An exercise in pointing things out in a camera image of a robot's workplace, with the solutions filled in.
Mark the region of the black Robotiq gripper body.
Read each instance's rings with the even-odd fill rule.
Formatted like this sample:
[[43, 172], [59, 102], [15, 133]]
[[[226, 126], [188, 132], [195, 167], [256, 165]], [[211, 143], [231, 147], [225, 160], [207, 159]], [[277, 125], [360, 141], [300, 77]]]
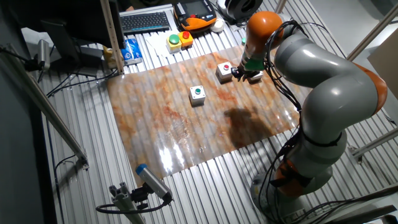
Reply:
[[235, 78], [252, 78], [257, 75], [258, 71], [246, 71], [243, 67], [232, 67], [231, 74]]

